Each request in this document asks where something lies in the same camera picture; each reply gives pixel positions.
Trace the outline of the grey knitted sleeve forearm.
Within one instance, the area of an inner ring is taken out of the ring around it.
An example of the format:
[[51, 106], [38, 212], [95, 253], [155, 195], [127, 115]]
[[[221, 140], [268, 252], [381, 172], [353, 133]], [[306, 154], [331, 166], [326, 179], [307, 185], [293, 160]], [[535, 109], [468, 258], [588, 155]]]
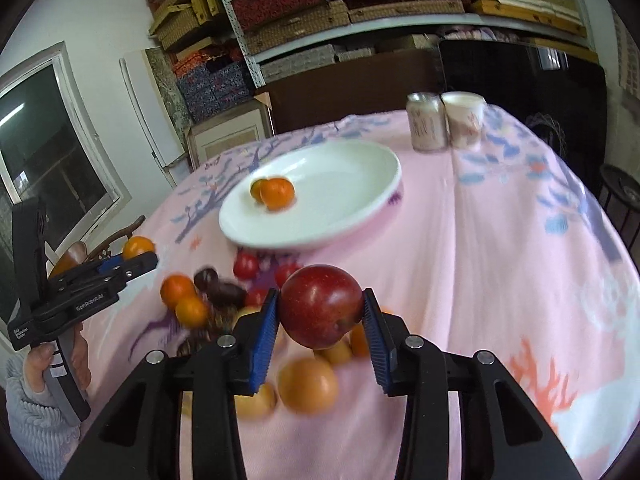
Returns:
[[48, 387], [40, 393], [32, 391], [24, 376], [24, 361], [17, 354], [6, 362], [11, 436], [41, 478], [58, 479], [78, 447], [81, 429], [66, 422]]

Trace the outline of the left hand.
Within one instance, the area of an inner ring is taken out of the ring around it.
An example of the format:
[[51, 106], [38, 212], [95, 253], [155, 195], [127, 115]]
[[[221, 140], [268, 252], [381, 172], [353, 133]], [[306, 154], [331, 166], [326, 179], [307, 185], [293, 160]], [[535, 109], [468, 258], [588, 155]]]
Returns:
[[[74, 327], [74, 348], [70, 362], [79, 380], [79, 387], [86, 390], [91, 382], [91, 372], [88, 363], [88, 342], [81, 335], [82, 324]], [[24, 361], [24, 377], [33, 393], [42, 393], [46, 388], [43, 374], [53, 360], [53, 347], [42, 344], [28, 352]]]

